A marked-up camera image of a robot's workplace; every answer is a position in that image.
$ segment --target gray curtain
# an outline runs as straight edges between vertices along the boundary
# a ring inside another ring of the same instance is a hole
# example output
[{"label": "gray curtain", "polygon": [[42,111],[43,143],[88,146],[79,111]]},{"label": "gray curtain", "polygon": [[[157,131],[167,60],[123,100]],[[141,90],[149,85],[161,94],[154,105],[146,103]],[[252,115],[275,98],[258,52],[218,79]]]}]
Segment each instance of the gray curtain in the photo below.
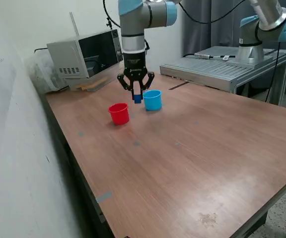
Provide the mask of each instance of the gray curtain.
[{"label": "gray curtain", "polygon": [[[182,4],[187,12],[196,20],[209,22],[231,10],[240,0],[184,0]],[[238,8],[224,19],[207,25],[191,21],[184,15],[184,53],[194,53],[211,46],[239,45],[239,25],[242,18],[255,15],[249,1],[243,2]],[[276,42],[265,42],[264,48],[277,48]],[[256,88],[268,88],[271,74],[267,74],[252,83]]]}]

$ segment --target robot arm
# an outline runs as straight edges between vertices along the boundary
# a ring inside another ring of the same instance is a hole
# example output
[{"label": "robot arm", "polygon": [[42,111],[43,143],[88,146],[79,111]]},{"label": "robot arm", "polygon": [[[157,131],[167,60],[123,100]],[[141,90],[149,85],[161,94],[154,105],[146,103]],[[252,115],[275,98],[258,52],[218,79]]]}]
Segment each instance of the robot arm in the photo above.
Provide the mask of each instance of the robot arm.
[{"label": "robot arm", "polygon": [[[124,89],[132,92],[135,103],[141,103],[143,90],[149,88],[154,79],[154,73],[148,72],[145,65],[144,30],[173,25],[177,19],[175,3],[180,1],[119,0],[124,73],[118,75],[118,80]],[[148,81],[144,85],[146,74]],[[124,81],[124,76],[130,80],[129,85]],[[139,95],[134,95],[134,82],[140,84]]]},{"label": "robot arm", "polygon": [[[143,90],[150,87],[154,73],[145,64],[144,30],[173,25],[177,19],[176,4],[181,0],[119,0],[119,15],[124,56],[124,73],[118,79],[124,89],[132,92],[135,103],[141,103]],[[250,0],[256,16],[244,18],[240,24],[240,62],[264,60],[262,41],[286,41],[286,8],[278,0]],[[143,79],[148,74],[144,85]],[[138,82],[140,95],[134,95],[133,83]]]},{"label": "robot arm", "polygon": [[264,55],[263,41],[286,41],[286,8],[278,0],[250,0],[257,15],[240,23],[239,50],[229,65],[256,68],[272,61]]}]

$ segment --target white wall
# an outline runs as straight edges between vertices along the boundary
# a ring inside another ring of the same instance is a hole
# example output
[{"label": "white wall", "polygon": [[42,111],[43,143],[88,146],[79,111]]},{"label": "white wall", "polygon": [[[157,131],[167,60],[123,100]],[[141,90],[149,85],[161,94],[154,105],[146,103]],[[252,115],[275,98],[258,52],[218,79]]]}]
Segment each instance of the white wall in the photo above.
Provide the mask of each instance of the white wall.
[{"label": "white wall", "polygon": [[0,17],[0,238],[90,237],[65,158]]},{"label": "white wall", "polygon": [[[119,22],[118,1],[106,0],[106,5]],[[70,11],[81,35],[107,30],[102,0],[0,0],[0,11],[23,59],[49,42],[75,35]],[[179,9],[174,26],[145,31],[151,47],[146,58],[149,70],[158,72],[161,64],[182,56],[181,25]]]}]

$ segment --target floor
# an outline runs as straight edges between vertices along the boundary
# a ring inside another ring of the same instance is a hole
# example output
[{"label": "floor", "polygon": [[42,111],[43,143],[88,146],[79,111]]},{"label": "floor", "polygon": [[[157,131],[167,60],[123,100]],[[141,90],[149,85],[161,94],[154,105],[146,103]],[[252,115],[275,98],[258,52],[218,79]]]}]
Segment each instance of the floor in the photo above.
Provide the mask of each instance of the floor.
[{"label": "floor", "polygon": [[[255,96],[257,100],[264,100],[266,93]],[[286,107],[286,96],[283,101]],[[267,222],[250,238],[286,238],[286,194],[269,210]]]}]

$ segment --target red cup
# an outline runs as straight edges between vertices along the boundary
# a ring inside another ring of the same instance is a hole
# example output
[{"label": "red cup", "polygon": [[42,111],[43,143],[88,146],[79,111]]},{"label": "red cup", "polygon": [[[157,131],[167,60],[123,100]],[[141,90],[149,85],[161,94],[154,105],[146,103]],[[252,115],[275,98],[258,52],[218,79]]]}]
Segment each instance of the red cup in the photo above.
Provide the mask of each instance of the red cup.
[{"label": "red cup", "polygon": [[109,113],[111,114],[112,121],[115,125],[124,125],[129,122],[128,104],[117,103],[109,107]]}]

